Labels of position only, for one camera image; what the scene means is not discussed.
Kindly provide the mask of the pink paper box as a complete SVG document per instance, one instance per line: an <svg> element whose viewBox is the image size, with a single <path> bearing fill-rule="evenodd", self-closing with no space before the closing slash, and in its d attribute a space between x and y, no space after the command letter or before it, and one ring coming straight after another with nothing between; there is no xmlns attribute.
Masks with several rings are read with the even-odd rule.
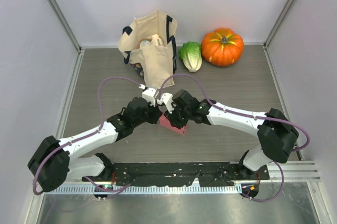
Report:
<svg viewBox="0 0 337 224"><path fill-rule="evenodd" d="M182 127L182 128L177 128L177 127L174 127L171 125L171 122L164 116L162 115L160 118L159 118L159 124L162 126L162 127L165 127L171 131L174 131L180 135L185 135L186 133L186 127Z"/></svg>

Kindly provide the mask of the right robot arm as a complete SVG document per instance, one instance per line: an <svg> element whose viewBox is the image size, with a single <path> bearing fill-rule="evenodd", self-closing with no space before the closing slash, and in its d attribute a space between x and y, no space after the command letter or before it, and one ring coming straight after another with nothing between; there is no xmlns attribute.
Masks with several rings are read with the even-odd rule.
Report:
<svg viewBox="0 0 337 224"><path fill-rule="evenodd" d="M181 129L193 121L233 128L256 137L259 145L243 154L236 169L243 179L252 178L272 161L286 163L299 136L283 113L273 108L267 113L234 109L214 100L199 101L183 89L174 95L164 93L158 101L166 106L164 115L172 127Z"/></svg>

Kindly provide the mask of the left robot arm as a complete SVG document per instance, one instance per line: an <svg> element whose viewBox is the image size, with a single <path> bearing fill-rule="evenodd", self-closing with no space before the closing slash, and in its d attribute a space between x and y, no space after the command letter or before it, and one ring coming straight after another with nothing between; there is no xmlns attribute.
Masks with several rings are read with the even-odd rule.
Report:
<svg viewBox="0 0 337 224"><path fill-rule="evenodd" d="M27 164L34 175L34 194L39 194L37 186L43 192L50 192L66 180L111 180L114 167L103 153L88 158L84 154L131 135L143 123L156 124L161 115L157 105L152 106L144 98L135 97L120 113L96 128L60 140L54 136L46 137Z"/></svg>

